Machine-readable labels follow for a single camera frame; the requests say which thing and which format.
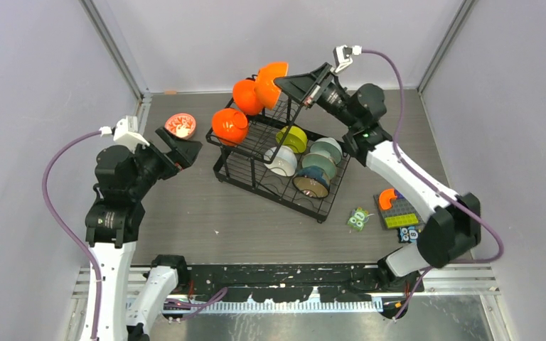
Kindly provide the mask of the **white bowl red floral pattern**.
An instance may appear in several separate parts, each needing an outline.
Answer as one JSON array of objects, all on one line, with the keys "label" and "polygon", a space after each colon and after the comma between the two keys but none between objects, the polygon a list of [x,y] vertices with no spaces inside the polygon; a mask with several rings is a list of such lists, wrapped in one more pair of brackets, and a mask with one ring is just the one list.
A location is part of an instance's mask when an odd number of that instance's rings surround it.
[{"label": "white bowl red floral pattern", "polygon": [[197,121],[190,114],[177,113],[168,118],[164,127],[175,137],[188,140],[196,132]]}]

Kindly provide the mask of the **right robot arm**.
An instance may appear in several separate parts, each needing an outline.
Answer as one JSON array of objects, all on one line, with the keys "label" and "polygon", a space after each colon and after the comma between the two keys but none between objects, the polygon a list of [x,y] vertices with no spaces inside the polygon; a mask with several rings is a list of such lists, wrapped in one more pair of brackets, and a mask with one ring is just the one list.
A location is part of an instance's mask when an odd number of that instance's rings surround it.
[{"label": "right robot arm", "polygon": [[397,140],[379,122],[387,111],[380,87],[367,83],[348,94],[336,80],[331,65],[324,63],[312,72],[277,77],[274,83],[303,107],[317,104],[345,124],[348,131],[343,143],[348,154],[381,175],[424,219],[424,229],[414,244],[378,262],[378,284],[386,291],[396,291],[406,275],[429,266],[440,269],[480,243],[480,201],[436,181],[400,150]]}]

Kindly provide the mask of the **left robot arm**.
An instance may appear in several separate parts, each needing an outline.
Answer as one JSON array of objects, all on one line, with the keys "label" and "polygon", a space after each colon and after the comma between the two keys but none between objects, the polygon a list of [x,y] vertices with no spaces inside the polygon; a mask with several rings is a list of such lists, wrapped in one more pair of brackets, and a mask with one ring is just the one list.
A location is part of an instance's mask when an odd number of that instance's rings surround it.
[{"label": "left robot arm", "polygon": [[95,258],[91,265],[89,301],[82,340],[149,340],[169,294],[183,293],[190,283],[184,256],[160,254],[152,262],[146,283],[129,305],[128,279],[145,215],[142,200],[159,180],[191,167],[203,145],[174,136],[164,127],[157,135],[169,147],[151,142],[133,149],[114,145],[96,157],[93,190],[96,199],[85,218],[85,241]]}]

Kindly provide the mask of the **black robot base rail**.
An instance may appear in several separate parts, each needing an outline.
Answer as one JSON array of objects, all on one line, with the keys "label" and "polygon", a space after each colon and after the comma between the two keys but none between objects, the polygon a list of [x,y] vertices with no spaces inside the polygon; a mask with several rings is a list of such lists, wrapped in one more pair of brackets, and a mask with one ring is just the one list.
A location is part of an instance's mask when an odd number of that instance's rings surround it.
[{"label": "black robot base rail", "polygon": [[373,293],[405,297],[419,274],[383,282],[377,266],[356,264],[194,264],[173,294],[208,300],[226,288],[224,302],[304,302],[313,293],[322,303],[369,301]]}]

